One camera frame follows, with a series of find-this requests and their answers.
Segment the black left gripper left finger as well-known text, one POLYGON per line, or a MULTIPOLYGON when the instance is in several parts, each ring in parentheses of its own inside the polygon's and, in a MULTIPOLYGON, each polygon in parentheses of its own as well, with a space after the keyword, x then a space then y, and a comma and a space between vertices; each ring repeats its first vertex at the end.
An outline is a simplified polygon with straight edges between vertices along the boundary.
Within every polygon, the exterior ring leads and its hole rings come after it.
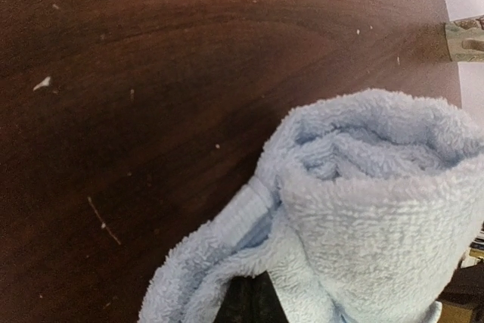
POLYGON ((252 278, 232 278, 217 312, 215 323, 251 322, 253 317, 251 312, 252 292, 252 278))

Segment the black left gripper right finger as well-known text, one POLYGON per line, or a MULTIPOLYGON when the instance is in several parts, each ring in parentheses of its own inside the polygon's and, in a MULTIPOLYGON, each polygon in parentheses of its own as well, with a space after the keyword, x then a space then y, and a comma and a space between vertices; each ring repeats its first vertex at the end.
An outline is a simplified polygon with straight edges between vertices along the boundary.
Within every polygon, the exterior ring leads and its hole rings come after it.
POLYGON ((274 285, 267 272, 253 279, 251 296, 252 322, 288 323, 274 285))

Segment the light blue towel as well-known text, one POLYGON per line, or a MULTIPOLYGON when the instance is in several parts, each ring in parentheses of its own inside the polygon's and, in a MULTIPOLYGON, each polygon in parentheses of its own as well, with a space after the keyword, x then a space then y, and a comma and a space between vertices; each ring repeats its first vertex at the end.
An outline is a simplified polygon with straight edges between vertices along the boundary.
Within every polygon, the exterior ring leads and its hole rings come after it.
POLYGON ((290 322, 436 322, 483 222, 483 133, 444 99, 368 89, 297 107, 253 177, 156 270, 141 322, 213 322, 268 275, 290 322))

